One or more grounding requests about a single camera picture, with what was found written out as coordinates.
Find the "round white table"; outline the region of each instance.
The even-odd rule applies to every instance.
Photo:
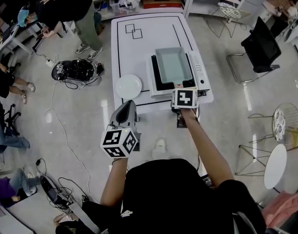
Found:
[[[247,148],[270,153],[270,155],[268,155],[268,156],[254,156],[253,154],[251,154],[250,151],[247,150]],[[261,149],[257,149],[257,148],[253,148],[253,147],[249,147],[249,146],[239,145],[239,154],[240,154],[241,150],[244,150],[247,154],[249,154],[251,157],[253,157],[253,160],[249,164],[244,166],[239,172],[236,172],[235,175],[237,175],[237,176],[263,176],[265,187],[267,189],[274,188],[279,183],[280,179],[283,176],[284,170],[285,170],[286,161],[287,161],[287,152],[286,152],[285,146],[283,144],[278,144],[277,146],[275,146],[275,148],[271,152],[269,152],[266,150],[261,150]],[[259,160],[259,158],[264,158],[264,157],[269,157],[266,164],[264,164],[263,162],[261,162]],[[243,174],[242,172],[254,161],[258,161],[260,164],[262,164],[265,167],[265,170]]]

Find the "black cooktop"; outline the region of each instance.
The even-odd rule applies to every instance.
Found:
[[[157,57],[155,55],[153,55],[153,56],[151,56],[151,59],[152,59],[152,66],[153,66],[154,78],[155,78],[155,84],[157,86],[157,90],[161,91],[161,90],[174,89],[175,87],[172,82],[162,83],[162,81],[160,79],[160,74],[159,74],[159,66],[158,66]],[[187,57],[187,60],[188,60],[189,67],[191,70],[191,65],[190,65],[188,57]],[[182,83],[182,85],[184,88],[189,88],[189,87],[195,87],[196,84],[194,82],[194,79],[192,78],[191,80],[184,81]]]

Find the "purple clothing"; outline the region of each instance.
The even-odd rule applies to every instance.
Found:
[[[9,181],[10,179],[7,177],[0,178],[0,199],[11,198],[13,196],[16,196],[16,193],[10,185]]]

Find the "white plate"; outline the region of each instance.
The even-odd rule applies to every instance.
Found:
[[[141,80],[134,75],[122,76],[115,84],[116,93],[123,99],[133,99],[137,97],[141,89]]]

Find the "pink cloth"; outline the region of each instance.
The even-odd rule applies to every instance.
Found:
[[[262,215],[267,228],[273,228],[296,211],[298,211],[298,193],[281,192],[262,210]]]

